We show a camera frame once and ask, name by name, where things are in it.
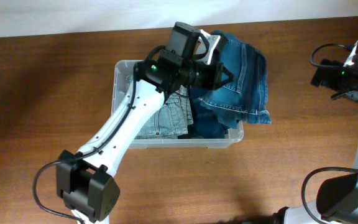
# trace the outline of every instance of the denim jeans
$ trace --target denim jeans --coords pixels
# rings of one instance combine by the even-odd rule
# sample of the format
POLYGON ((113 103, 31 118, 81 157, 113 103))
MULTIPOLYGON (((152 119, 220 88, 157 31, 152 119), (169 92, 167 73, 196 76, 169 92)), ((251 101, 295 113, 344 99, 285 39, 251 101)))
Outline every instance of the denim jeans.
MULTIPOLYGON (((128 76, 128 85, 132 76, 128 76)), ((177 139, 188 133, 188 125, 193 124, 188 91, 181 86, 171 94, 164 105, 146 121, 135 139, 177 139)))
POLYGON ((214 126, 220 124, 220 129, 237 128, 239 120, 251 124, 270 124, 269 112, 266 110, 266 58, 259 50, 238 40, 232 34, 220 30, 212 34, 222 34, 228 39, 222 52, 214 53, 213 60, 223 62, 233 73, 234 80, 214 91, 191 88, 190 97, 195 109, 193 113, 197 114, 194 118, 195 132, 203 133, 202 137, 208 138, 211 133, 206 134, 202 129, 211 126, 210 123, 215 123, 214 126), (208 111, 215 114, 216 119, 211 117, 198 122, 198 115, 208 111))

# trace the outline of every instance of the white backdrop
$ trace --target white backdrop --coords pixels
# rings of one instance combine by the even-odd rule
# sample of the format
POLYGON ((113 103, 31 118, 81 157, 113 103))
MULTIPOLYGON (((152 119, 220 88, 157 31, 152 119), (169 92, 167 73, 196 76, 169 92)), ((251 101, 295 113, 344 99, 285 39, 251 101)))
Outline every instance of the white backdrop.
POLYGON ((0 37, 358 16, 358 0, 0 0, 0 37))

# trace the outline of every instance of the wooden surface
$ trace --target wooden surface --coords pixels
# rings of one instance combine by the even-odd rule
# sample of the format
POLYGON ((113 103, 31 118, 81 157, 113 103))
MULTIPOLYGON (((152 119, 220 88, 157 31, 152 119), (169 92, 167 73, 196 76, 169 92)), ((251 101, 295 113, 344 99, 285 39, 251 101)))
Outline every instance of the wooden surface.
MULTIPOLYGON (((270 215, 301 205, 301 183, 323 166, 352 166, 358 105, 315 88, 310 52, 353 44, 358 17, 206 26, 260 49, 267 58, 271 125, 244 125, 227 149, 128 150, 116 182, 112 223, 214 223, 270 215)), ((32 198, 36 171, 62 150, 75 152, 110 115, 115 64, 142 59, 170 29, 0 39, 0 223, 74 223, 41 211, 32 198)), ((317 57, 344 61, 341 49, 317 57)), ((308 186, 315 198, 320 174, 308 186)), ((69 212, 55 192, 55 171, 39 183, 41 201, 69 212)))

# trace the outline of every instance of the cable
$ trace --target cable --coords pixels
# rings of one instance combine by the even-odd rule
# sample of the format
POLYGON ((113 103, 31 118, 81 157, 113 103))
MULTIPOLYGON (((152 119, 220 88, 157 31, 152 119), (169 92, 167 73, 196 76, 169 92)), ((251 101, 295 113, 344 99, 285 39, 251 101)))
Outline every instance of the cable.
POLYGON ((131 98, 131 101, 129 102, 128 104, 128 109, 126 110, 124 116, 121 118, 120 122, 117 124, 116 128, 114 128, 114 130, 112 131, 112 133, 109 135, 109 137, 101 143, 100 146, 98 147, 94 147, 93 148, 93 151, 90 152, 90 153, 87 153, 83 156, 80 156, 80 157, 77 157, 77 158, 74 158, 74 159, 67 159, 67 160, 57 160, 57 161, 54 161, 54 162, 50 162, 46 165, 44 165, 43 167, 41 167, 41 169, 38 170, 38 172, 36 173, 34 179, 33 179, 33 184, 32 184, 32 195, 34 197, 34 200, 36 202, 36 204, 44 211, 48 212, 48 213, 51 213, 51 214, 54 214, 54 215, 57 215, 57 216, 60 216, 60 217, 63 217, 63 218, 69 218, 69 219, 72 219, 72 220, 76 220, 76 221, 79 221, 81 224, 85 224, 85 221, 81 218, 78 218, 78 217, 75 217, 73 215, 69 215, 69 214, 65 214, 65 213, 61 213, 61 212, 57 212, 57 211, 54 211, 52 209, 49 209, 47 207, 45 207, 44 205, 42 205, 41 201, 39 200, 38 198, 38 195, 37 195, 37 182, 38 182, 38 179, 39 177, 41 176, 41 173, 48 169, 49 167, 52 167, 52 166, 55 166, 55 165, 58 165, 58 164, 62 164, 62 163, 69 163, 69 162, 75 162, 75 161, 78 161, 78 160, 81 160, 81 159, 85 159, 89 156, 92 156, 92 155, 95 155, 96 153, 98 153, 100 150, 102 150, 102 148, 114 137, 114 135, 118 132, 118 130, 120 129, 120 127, 122 126, 122 124, 124 123, 124 121, 126 120, 126 118, 128 117, 129 113, 131 112, 131 109, 134 105, 134 101, 135 101, 135 94, 136 94, 136 79, 135 79, 135 70, 134 70, 134 73, 133 73, 133 86, 132 86, 132 98, 131 98))
POLYGON ((348 51, 351 51, 352 48, 353 48, 353 46, 342 45, 342 44, 324 44, 324 45, 321 45, 320 47, 316 48, 316 50, 314 50, 311 53, 310 63, 313 66, 318 67, 318 68, 330 69, 330 70, 339 70, 339 71, 342 71, 342 72, 353 73, 355 75, 358 75, 358 69, 349 68, 349 67, 343 67, 343 66, 320 65, 320 64, 317 64, 316 62, 314 62, 313 58, 314 58, 315 53, 317 51, 319 51, 320 49, 325 48, 325 47, 343 47, 348 51))
POLYGON ((309 214, 309 216, 316 221, 319 224, 327 224, 326 222, 323 222, 321 220, 319 220, 317 217, 315 217, 315 215, 310 211, 310 209, 308 208, 308 204, 306 202, 306 197, 305 197, 305 192, 306 192, 306 185, 309 181, 309 179, 314 176, 315 174, 318 174, 320 172, 325 172, 325 171, 341 171, 341 172, 350 172, 350 173, 356 173, 358 174, 358 169, 351 169, 351 168, 345 168, 345 167, 323 167, 320 169, 316 169, 312 172, 310 172, 306 178, 303 181, 302 184, 302 190, 301 190, 301 197, 302 197, 302 204, 303 207, 305 208, 306 212, 309 214))

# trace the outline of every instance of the brown tabletop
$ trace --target brown tabletop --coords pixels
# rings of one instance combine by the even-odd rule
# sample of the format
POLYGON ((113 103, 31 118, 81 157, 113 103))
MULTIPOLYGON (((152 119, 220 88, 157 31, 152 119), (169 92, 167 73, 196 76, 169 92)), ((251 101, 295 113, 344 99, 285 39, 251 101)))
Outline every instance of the brown tabletop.
MULTIPOLYGON (((353 44, 358 17, 203 26, 225 30, 267 58, 271 125, 244 124, 227 149, 130 149, 115 180, 121 196, 112 223, 214 223, 270 215, 301 205, 313 169, 351 167, 358 104, 331 101, 310 85, 310 53, 330 42, 353 44)), ((114 66, 143 59, 170 29, 0 38, 0 223, 75 223, 45 213, 32 198, 34 174, 64 150, 75 152, 108 119, 114 66)), ((316 57, 344 61, 342 49, 316 57)), ((307 199, 336 173, 312 178, 307 199)), ((55 169, 40 178, 48 207, 70 212, 56 196, 55 169)))

